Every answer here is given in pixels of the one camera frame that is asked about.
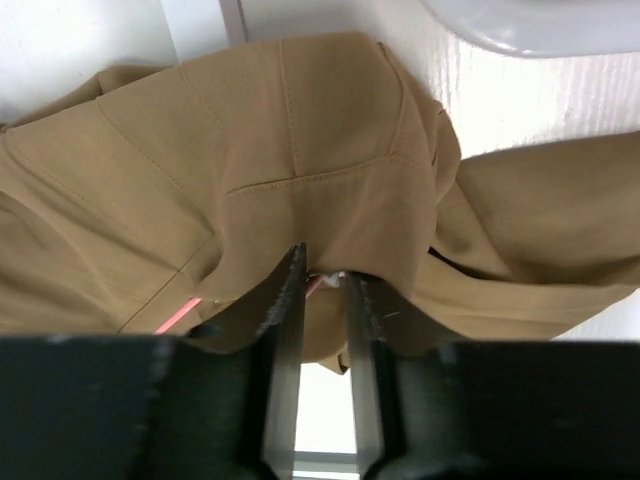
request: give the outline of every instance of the khaki garment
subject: khaki garment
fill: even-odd
[[[549,338],[640,281],[639,154],[630,134],[457,172],[441,106],[357,33],[113,68],[0,136],[0,330],[148,333],[205,298],[182,333],[306,242],[313,272],[377,275],[464,335]],[[321,289],[305,360],[344,332]]]

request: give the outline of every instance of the black plastic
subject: black plastic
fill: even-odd
[[[381,280],[347,290],[364,479],[640,478],[638,345],[466,342]]]
[[[305,281],[298,246],[191,339],[0,338],[0,478],[290,478]]]

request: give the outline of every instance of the white surface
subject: white surface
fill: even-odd
[[[160,0],[180,62],[229,46],[218,0]]]
[[[296,450],[356,453],[350,374],[302,366]]]
[[[111,65],[172,65],[227,43],[218,0],[0,0],[0,123]]]
[[[640,51],[637,0],[422,0],[461,37],[506,55]]]

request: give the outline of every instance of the white wall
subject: white wall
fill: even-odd
[[[227,44],[218,0],[0,0],[0,124],[105,67],[172,65]]]

